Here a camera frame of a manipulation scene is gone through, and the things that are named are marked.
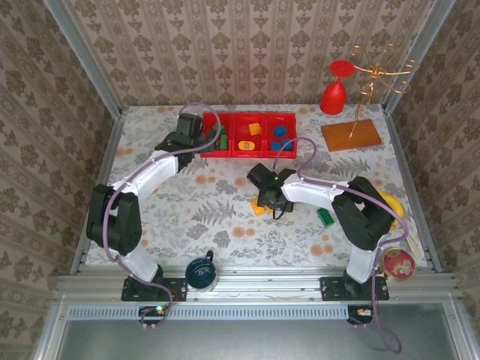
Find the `blue block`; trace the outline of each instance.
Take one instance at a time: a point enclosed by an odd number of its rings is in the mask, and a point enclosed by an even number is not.
[[[277,126],[273,130],[273,134],[275,134],[275,137],[284,137],[287,135],[287,129],[283,125]]]
[[[291,139],[285,139],[284,141],[282,141],[282,145],[288,143],[290,140]],[[292,152],[293,151],[293,142],[291,142],[290,144],[285,146],[285,148],[283,150],[287,150],[288,152]]]
[[[271,144],[271,150],[273,152],[277,152],[278,150],[280,150],[280,147],[281,147],[281,144],[277,141],[274,141],[272,144]]]

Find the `wooden base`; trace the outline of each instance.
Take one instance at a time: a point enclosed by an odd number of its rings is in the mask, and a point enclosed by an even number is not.
[[[330,152],[364,148],[382,143],[382,139],[370,119],[358,121],[355,131],[350,137],[350,131],[354,124],[355,122],[351,121],[322,126],[322,134]]]

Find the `floral tablecloth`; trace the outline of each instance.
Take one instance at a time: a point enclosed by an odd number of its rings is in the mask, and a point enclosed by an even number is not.
[[[409,229],[421,251],[418,266],[426,266],[407,193],[380,105],[369,106],[365,119],[372,119],[383,144],[363,149],[329,152],[320,127],[351,121],[355,107],[347,105],[340,115],[323,114],[318,106],[238,105],[214,106],[218,111],[292,112],[299,136],[318,145],[314,163],[306,176],[325,180],[351,180],[360,175],[375,187],[397,197],[405,208]],[[109,181],[113,183],[135,170],[153,148],[176,127],[180,106],[135,106],[127,111]],[[203,111],[199,107],[192,112]],[[298,144],[295,160],[280,160],[278,170],[296,168],[311,155],[311,146]],[[272,159],[260,159],[272,168]],[[257,217],[249,200],[257,189],[247,180],[259,159],[204,159],[198,155],[176,176],[165,181],[144,204],[141,244],[161,264],[186,266],[192,259],[214,251],[222,266],[339,266],[348,263],[350,243],[338,223],[324,228],[316,208],[295,204],[280,220],[271,214]],[[391,233],[396,237],[399,231]],[[408,245],[399,244],[405,250]],[[108,263],[103,249],[91,243],[87,264]]]

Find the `dark blue mug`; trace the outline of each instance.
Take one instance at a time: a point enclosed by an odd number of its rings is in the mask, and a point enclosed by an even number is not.
[[[213,263],[213,251],[188,264],[185,270],[188,285],[199,291],[212,291],[218,282],[217,269]]]

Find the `mug handle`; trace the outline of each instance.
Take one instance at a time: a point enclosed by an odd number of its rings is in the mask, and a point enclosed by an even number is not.
[[[210,261],[213,261],[213,251],[212,250],[207,251],[207,255],[205,257]]]

